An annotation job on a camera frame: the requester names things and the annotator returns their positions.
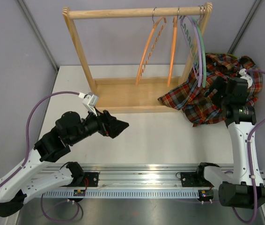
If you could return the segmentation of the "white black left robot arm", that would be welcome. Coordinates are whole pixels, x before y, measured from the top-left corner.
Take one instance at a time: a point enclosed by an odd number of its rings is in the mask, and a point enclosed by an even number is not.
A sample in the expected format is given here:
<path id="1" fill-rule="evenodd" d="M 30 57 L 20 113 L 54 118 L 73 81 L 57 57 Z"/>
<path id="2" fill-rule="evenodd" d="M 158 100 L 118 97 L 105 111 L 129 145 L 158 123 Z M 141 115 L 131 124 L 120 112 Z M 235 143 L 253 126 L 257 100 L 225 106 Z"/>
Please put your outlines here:
<path id="1" fill-rule="evenodd" d="M 107 110 L 98 115 L 88 113 L 82 119 L 77 112 L 66 112 L 55 122 L 55 127 L 42 136 L 23 160 L 0 179 L 0 217 L 19 211 L 34 197 L 61 186 L 80 186 L 85 172 L 78 162 L 69 162 L 57 172 L 32 180 L 32 177 L 51 163 L 70 152 L 71 146 L 99 133 L 115 138 L 129 127 L 129 123 L 111 116 Z"/>

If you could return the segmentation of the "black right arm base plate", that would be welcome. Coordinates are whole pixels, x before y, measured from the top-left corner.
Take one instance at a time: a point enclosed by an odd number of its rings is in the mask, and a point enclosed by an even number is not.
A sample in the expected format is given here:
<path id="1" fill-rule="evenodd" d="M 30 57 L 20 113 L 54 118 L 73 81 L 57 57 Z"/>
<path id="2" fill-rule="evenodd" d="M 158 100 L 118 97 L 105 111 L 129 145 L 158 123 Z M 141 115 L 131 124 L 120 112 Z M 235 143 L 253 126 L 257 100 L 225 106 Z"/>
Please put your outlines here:
<path id="1" fill-rule="evenodd" d="M 182 187 L 185 188 L 198 188 L 198 187 L 209 187 L 208 181 L 200 178 L 196 172 L 180 172 L 180 180 Z"/>

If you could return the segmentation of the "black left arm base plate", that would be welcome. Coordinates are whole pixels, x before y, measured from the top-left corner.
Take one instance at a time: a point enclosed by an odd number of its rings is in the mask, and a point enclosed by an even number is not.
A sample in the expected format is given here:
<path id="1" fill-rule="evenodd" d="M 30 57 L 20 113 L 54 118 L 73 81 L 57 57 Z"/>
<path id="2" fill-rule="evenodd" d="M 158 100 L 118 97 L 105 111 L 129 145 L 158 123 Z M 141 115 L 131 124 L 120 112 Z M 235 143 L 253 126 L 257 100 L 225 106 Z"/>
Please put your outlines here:
<path id="1" fill-rule="evenodd" d="M 85 182 L 87 187 L 97 187 L 99 181 L 98 172 L 85 172 L 82 178 L 74 179 L 70 184 L 63 185 L 63 187 L 85 187 Z"/>

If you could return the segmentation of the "orange hanger of red shirt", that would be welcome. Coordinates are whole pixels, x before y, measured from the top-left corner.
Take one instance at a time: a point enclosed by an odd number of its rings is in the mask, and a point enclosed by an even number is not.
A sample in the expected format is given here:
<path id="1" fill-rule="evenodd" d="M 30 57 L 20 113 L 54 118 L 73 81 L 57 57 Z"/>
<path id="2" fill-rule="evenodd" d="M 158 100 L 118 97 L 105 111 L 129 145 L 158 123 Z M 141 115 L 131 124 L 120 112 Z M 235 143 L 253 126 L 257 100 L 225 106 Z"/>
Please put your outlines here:
<path id="1" fill-rule="evenodd" d="M 172 35 L 172 43 L 171 43 L 171 52 L 170 52 L 170 64 L 169 64 L 169 74 L 167 80 L 167 87 L 170 86 L 174 60 L 175 60 L 175 52 L 176 52 L 176 44 L 177 44 L 177 21 L 179 17 L 180 7 L 177 8 L 177 15 L 173 18 L 173 35 Z"/>

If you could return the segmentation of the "orange hanger of plaid shirt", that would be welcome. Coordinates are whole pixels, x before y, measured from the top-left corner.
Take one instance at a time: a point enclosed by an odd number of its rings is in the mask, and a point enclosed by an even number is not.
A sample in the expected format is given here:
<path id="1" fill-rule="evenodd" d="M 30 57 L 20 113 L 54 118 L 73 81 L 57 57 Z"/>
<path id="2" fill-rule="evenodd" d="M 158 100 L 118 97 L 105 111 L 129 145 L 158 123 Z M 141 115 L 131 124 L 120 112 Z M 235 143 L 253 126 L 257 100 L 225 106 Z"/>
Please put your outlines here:
<path id="1" fill-rule="evenodd" d="M 152 12 L 153 27 L 150 31 L 149 37 L 145 44 L 143 55 L 141 57 L 141 61 L 140 61 L 139 68 L 137 71 L 137 77 L 136 77 L 136 83 L 135 83 L 136 86 L 138 86 L 141 81 L 142 74 L 145 71 L 146 65 L 149 63 L 150 57 L 156 46 L 156 43 L 159 40 L 159 37 L 167 23 L 167 19 L 165 16 L 159 17 L 158 20 L 155 22 L 154 12 L 155 12 L 155 8 L 153 9 L 153 12 Z"/>

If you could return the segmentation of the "brown multicolour plaid shirt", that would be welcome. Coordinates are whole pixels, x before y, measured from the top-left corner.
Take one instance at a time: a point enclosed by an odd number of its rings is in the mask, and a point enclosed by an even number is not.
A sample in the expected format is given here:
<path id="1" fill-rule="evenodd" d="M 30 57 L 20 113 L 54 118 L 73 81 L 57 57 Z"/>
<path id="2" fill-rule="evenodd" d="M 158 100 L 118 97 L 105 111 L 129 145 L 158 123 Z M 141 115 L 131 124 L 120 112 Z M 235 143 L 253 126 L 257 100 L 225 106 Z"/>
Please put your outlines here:
<path id="1" fill-rule="evenodd" d="M 190 72 L 186 82 L 170 90 L 158 98 L 162 105 L 182 111 L 194 127 L 205 124 L 216 124 L 224 120 L 221 108 L 215 106 L 211 97 L 204 93 L 217 77 L 225 80 L 239 76 L 240 69 L 259 70 L 259 67 L 249 56 L 233 59 L 225 54 L 206 54 L 206 86 L 198 87 L 198 81 L 193 71 Z"/>

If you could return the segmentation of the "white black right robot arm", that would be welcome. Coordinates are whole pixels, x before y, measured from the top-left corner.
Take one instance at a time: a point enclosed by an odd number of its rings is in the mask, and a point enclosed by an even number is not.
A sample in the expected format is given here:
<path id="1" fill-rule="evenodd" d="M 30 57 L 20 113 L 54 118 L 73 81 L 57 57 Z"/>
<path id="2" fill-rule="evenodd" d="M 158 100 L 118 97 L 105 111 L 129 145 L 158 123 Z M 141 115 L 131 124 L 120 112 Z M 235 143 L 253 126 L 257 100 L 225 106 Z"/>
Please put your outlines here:
<path id="1" fill-rule="evenodd" d="M 265 185 L 260 174 L 254 128 L 256 113 L 247 104 L 247 89 L 251 82 L 246 78 L 232 77 L 225 80 L 217 77 L 204 96 L 213 90 L 212 103 L 221 108 L 230 134 L 233 150 L 233 175 L 226 175 L 217 164 L 200 163 L 195 180 L 205 186 L 211 183 L 218 190 L 222 206 L 254 209 L 265 203 Z"/>

